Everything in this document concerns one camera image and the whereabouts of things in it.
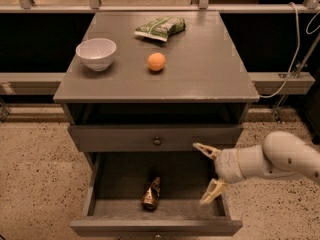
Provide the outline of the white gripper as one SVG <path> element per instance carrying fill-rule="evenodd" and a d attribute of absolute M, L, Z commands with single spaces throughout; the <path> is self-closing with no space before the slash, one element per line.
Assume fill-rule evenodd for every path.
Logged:
<path fill-rule="evenodd" d="M 215 172 L 220 179 L 212 178 L 208 187 L 201 197 L 199 204 L 210 204 L 220 196 L 228 187 L 228 184 L 238 183 L 244 180 L 238 161 L 237 149 L 217 149 L 215 147 L 195 142 L 193 147 L 214 161 Z"/>

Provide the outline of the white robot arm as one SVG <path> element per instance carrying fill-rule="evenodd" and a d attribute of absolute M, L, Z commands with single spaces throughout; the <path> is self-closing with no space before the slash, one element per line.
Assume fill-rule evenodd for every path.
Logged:
<path fill-rule="evenodd" d="M 272 132 L 261 145 L 241 149 L 220 150 L 201 143 L 193 147 L 213 161 L 218 175 L 209 182 L 201 205 L 211 203 L 228 185 L 252 177 L 289 180 L 304 176 L 320 184 L 320 153 L 289 132 Z"/>

